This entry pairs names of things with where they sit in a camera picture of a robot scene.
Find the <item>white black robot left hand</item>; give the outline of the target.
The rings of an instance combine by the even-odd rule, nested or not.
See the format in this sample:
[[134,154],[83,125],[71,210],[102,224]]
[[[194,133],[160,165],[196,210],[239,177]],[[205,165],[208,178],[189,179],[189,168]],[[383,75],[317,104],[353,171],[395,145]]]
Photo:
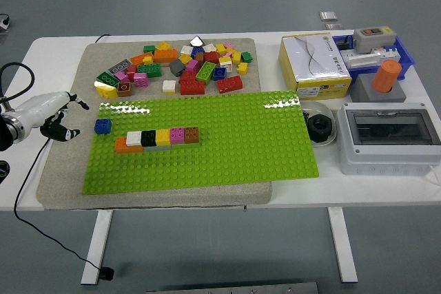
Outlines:
[[67,129],[61,125],[61,120],[68,108],[68,103],[78,103],[83,109],[89,106],[77,94],[69,92],[52,92],[33,96],[28,101],[8,113],[8,120],[17,131],[15,142],[24,140],[33,128],[40,128],[41,134],[61,142],[79,135],[79,129]]

